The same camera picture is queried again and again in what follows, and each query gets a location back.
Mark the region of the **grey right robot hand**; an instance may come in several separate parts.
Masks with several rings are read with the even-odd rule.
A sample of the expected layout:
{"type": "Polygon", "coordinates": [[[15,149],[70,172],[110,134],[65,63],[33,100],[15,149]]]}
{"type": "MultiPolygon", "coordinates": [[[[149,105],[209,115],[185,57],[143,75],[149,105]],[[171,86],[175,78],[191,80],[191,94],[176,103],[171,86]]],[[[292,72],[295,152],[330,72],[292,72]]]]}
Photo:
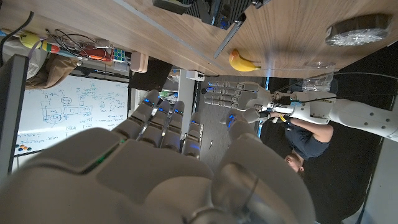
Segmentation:
{"type": "Polygon", "coordinates": [[[179,149],[153,90],[113,130],[92,128],[29,159],[1,185],[2,223],[314,223],[303,180],[258,138],[254,110],[226,117],[216,171],[200,160],[200,120],[179,149]]]}

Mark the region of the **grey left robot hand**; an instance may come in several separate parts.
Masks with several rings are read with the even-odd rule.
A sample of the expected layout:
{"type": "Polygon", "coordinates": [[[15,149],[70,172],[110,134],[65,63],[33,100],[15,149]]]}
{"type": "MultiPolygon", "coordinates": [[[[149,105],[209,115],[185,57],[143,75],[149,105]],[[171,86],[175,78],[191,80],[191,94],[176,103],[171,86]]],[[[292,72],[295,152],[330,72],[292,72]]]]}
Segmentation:
{"type": "Polygon", "coordinates": [[[270,92],[254,82],[209,82],[203,97],[206,104],[242,111],[248,123],[276,115],[269,111],[270,92]]]}

